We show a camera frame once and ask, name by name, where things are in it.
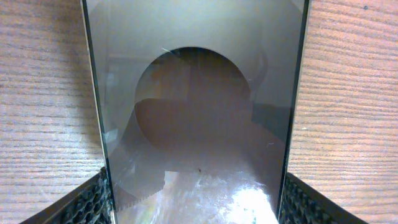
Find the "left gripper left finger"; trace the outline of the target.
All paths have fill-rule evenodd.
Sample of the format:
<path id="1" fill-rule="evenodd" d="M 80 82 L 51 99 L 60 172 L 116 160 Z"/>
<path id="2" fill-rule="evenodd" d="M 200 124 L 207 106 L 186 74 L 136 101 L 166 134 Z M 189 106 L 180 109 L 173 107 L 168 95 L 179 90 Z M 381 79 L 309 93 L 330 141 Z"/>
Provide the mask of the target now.
<path id="1" fill-rule="evenodd" d="M 103 167 L 92 178 L 21 224 L 112 223 L 111 192 Z"/>

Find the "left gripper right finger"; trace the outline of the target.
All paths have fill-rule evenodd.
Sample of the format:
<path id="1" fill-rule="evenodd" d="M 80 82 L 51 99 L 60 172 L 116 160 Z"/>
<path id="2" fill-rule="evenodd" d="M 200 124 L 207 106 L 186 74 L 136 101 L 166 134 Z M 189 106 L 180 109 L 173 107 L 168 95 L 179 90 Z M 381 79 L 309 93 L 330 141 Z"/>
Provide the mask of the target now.
<path id="1" fill-rule="evenodd" d="M 291 173 L 286 173 L 280 224 L 366 224 Z"/>

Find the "Galaxy S25 Ultra smartphone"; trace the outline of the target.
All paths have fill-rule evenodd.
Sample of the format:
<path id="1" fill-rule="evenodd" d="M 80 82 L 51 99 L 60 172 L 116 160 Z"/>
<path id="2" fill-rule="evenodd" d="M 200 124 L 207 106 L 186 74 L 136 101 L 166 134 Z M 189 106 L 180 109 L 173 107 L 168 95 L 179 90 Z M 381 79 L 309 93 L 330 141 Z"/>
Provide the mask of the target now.
<path id="1" fill-rule="evenodd" d="M 82 1 L 116 223 L 277 223 L 309 1 Z"/>

